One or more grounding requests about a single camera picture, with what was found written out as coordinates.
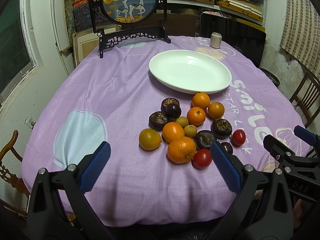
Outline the yellow-orange lemon-like fruit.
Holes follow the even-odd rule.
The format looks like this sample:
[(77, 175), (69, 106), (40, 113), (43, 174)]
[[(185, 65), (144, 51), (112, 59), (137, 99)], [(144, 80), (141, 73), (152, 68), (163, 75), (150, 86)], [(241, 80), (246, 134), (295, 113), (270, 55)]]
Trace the yellow-orange lemon-like fruit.
[(139, 144), (144, 150), (155, 150), (160, 146), (161, 142), (161, 136), (154, 129), (146, 128), (139, 134)]

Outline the large front orange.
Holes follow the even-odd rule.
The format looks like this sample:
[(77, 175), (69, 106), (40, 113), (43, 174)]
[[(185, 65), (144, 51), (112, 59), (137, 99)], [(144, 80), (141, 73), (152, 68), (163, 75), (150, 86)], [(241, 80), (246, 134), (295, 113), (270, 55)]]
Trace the large front orange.
[(191, 161), (196, 153), (196, 144), (189, 137), (173, 140), (167, 150), (168, 158), (176, 164), (185, 164)]

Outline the red tomato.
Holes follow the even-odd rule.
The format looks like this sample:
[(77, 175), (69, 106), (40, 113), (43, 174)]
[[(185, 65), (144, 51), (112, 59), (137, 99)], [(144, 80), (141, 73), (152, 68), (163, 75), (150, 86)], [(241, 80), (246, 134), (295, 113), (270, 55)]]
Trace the red tomato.
[(197, 151), (192, 159), (193, 166), (197, 169), (205, 169), (212, 163), (212, 157), (208, 149)]
[(233, 132), (232, 142), (236, 146), (242, 146), (246, 141), (246, 133), (242, 129), (237, 129)]

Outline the tangerine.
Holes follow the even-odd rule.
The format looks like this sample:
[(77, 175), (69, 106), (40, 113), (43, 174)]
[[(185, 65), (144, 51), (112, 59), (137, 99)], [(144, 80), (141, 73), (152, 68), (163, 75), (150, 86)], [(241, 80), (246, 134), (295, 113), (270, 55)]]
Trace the tangerine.
[(210, 105), (210, 97), (206, 93), (196, 93), (192, 98), (191, 104), (193, 107), (207, 109)]
[(200, 126), (206, 119), (206, 113), (200, 107), (191, 107), (187, 113), (187, 119), (190, 124)]

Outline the small dark plum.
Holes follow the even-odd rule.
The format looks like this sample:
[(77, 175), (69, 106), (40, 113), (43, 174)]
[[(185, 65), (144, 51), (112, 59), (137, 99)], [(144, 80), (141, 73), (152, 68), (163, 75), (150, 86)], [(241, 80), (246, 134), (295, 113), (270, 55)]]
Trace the small dark plum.
[(228, 154), (233, 154), (233, 147), (231, 146), (230, 143), (228, 142), (222, 142), (221, 143), (221, 146), (225, 149), (225, 151), (228, 153)]

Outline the small tan longan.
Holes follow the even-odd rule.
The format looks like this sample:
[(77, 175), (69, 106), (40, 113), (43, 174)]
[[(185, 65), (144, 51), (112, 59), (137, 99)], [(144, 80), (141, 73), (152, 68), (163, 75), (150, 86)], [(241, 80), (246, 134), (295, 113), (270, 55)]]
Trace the small tan longan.
[(184, 128), (184, 134), (186, 137), (194, 138), (197, 134), (197, 127), (194, 125), (187, 125)]
[(184, 117), (184, 116), (180, 116), (179, 118), (177, 118), (175, 120), (175, 122), (178, 123), (179, 125), (181, 125), (182, 128), (185, 128), (186, 126), (189, 125), (188, 119), (186, 117)]

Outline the wooden chair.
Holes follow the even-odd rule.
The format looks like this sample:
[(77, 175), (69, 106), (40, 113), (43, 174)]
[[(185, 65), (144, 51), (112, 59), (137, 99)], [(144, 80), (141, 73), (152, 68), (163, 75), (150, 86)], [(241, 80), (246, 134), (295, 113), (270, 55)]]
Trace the wooden chair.
[(29, 199), (30, 199), (30, 192), (28, 191), (27, 187), (24, 184), (22, 178), (18, 178), (16, 174), (11, 173), (2, 163), (3, 158), (8, 152), (11, 152), (15, 158), (22, 162), (23, 158), (19, 155), (19, 153), (15, 150), (14, 146), (18, 138), (18, 130), (14, 130), (11, 139), (9, 142), (1, 149), (0, 161), (1, 161), (1, 178), (10, 184), (13, 188), (15, 188), (19, 193), (24, 194), (27, 197), (27, 207), (17, 207), (13, 206), (3, 200), (1, 200), (1, 204), (9, 209), (12, 212), (15, 212), (19, 215), (27, 217)]
[(291, 103), (294, 101), (296, 102), (294, 109), (299, 107), (304, 114), (306, 118), (306, 124), (304, 125), (305, 128), (308, 128), (313, 123), (317, 115), (319, 115), (319, 107), (317, 107), (314, 113), (309, 113), (311, 107), (318, 99), (319, 79), (317, 79), (317, 77), (315, 77), (312, 73), (306, 72), (297, 89), (290, 98)]

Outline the dark purple plum top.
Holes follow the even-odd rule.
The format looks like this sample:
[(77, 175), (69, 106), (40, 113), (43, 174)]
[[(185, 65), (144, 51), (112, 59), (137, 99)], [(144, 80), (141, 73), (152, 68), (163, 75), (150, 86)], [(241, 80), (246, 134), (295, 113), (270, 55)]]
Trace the dark purple plum top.
[(165, 108), (166, 115), (171, 119), (177, 119), (181, 115), (181, 108), (178, 104), (170, 103)]

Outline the pink drink can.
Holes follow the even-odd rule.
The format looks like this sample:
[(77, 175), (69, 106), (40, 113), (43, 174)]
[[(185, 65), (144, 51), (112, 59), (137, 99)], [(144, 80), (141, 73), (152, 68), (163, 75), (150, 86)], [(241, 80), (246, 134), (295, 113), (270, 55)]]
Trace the pink drink can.
[(220, 33), (212, 32), (210, 37), (210, 47), (220, 49), (222, 42), (222, 35)]

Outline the framed picture leaning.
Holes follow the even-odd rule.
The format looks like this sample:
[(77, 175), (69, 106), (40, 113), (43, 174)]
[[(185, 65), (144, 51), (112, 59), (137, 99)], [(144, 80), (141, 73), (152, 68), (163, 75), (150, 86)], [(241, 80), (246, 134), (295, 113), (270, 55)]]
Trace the framed picture leaning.
[(92, 50), (99, 46), (99, 36), (90, 28), (74, 33), (72, 38), (74, 61), (78, 66)]

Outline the white oval plate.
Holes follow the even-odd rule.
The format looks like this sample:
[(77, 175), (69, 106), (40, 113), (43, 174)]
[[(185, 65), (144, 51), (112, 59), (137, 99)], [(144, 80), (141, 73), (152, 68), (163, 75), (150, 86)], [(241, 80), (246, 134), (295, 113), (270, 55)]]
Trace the white oval plate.
[(229, 87), (230, 70), (219, 60), (191, 50), (168, 50), (149, 62), (150, 73), (163, 85), (186, 94), (218, 93)]

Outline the smooth orange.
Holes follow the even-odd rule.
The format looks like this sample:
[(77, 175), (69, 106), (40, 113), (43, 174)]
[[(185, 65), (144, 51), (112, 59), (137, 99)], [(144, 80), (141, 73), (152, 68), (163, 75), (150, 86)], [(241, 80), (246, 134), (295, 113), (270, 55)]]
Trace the smooth orange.
[(208, 114), (214, 120), (223, 117), (225, 113), (225, 108), (220, 102), (213, 102), (208, 106)]
[(169, 122), (164, 125), (162, 129), (162, 136), (166, 142), (171, 143), (172, 141), (185, 136), (183, 127), (176, 122)]

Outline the wooden chair right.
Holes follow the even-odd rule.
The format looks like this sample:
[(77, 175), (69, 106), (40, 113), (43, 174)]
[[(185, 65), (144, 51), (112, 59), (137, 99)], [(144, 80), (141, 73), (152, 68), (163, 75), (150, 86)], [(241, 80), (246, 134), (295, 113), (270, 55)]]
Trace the wooden chair right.
[(291, 103), (294, 101), (296, 102), (294, 109), (299, 107), (304, 114), (306, 118), (306, 124), (304, 125), (305, 128), (308, 128), (313, 123), (317, 115), (319, 115), (319, 107), (317, 107), (314, 113), (309, 113), (311, 107), (318, 99), (319, 79), (317, 79), (317, 77), (315, 77), (312, 73), (306, 72), (297, 89), (290, 98)]

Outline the wooden chair left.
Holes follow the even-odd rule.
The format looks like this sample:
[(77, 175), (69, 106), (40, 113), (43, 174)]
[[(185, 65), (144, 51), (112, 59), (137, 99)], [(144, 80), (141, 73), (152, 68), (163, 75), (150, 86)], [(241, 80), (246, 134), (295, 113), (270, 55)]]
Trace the wooden chair left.
[(3, 200), (1, 200), (1, 204), (9, 209), (12, 212), (15, 212), (19, 215), (27, 217), (29, 199), (30, 199), (30, 192), (28, 191), (27, 187), (24, 184), (22, 178), (18, 178), (16, 174), (11, 173), (2, 163), (3, 158), (8, 152), (11, 152), (15, 158), (22, 162), (23, 158), (19, 155), (19, 153), (15, 150), (14, 146), (18, 138), (18, 130), (14, 130), (11, 139), (9, 142), (1, 149), (0, 161), (1, 161), (1, 178), (10, 184), (13, 188), (15, 188), (19, 193), (24, 194), (27, 197), (27, 207), (17, 207), (13, 206)]

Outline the dark mangosteen top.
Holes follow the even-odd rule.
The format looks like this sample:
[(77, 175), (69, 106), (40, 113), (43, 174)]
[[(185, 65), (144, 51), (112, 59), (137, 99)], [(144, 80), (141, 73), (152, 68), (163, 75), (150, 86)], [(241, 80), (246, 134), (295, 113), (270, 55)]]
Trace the dark mangosteen top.
[(167, 105), (169, 104), (175, 104), (180, 105), (180, 102), (175, 98), (165, 98), (161, 103), (161, 111), (165, 112)]

